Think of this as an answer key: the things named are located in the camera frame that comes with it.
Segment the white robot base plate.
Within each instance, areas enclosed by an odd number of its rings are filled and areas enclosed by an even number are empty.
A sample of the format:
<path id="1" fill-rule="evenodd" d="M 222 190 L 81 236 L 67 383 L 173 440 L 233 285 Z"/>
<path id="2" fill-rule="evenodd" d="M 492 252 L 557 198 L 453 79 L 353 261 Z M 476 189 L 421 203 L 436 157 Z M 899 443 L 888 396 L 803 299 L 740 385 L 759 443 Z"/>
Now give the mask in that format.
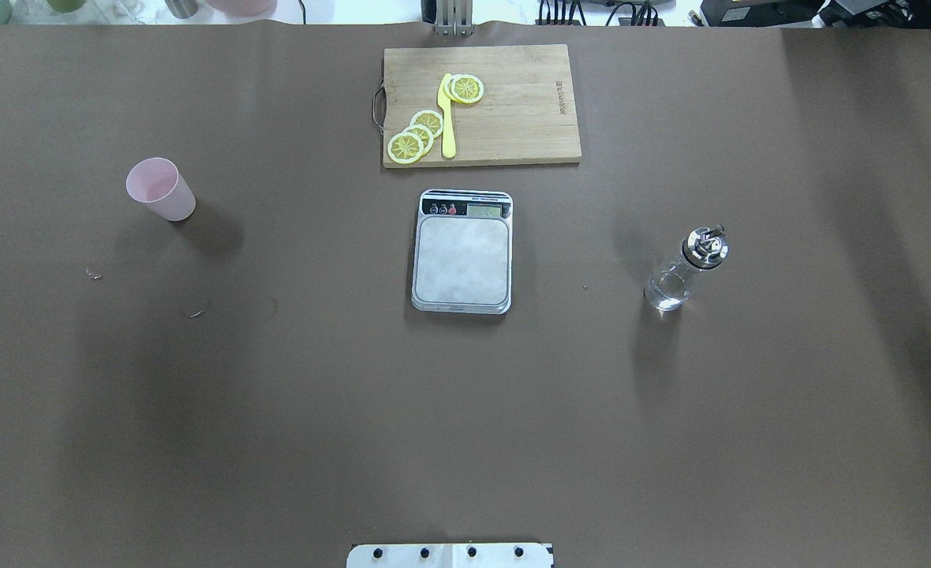
<path id="1" fill-rule="evenodd" d="M 357 545 L 346 567 L 555 567 L 551 544 L 437 543 Z"/>

